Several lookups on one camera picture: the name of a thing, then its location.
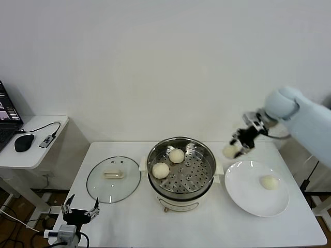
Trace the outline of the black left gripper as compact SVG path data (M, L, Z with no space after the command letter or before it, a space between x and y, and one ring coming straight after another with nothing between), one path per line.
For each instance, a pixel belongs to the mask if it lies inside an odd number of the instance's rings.
M96 198L94 207L87 211L87 210L80 210L80 209L70 209L70 205L73 201L74 195L69 197L66 202L62 205L62 213L63 220L68 225L83 225L89 223L90 216L97 216L100 212L99 209L99 198Z

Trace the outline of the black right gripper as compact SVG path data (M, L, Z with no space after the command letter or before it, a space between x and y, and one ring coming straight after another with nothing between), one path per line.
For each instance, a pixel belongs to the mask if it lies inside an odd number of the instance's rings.
M232 134L232 139L230 140L230 145L235 145L239 143L242 147L234 155L234 158L238 158L242 155L248 153L248 149L253 149L255 147L254 140L259 136L259 132L255 127L248 127L246 129L238 129Z

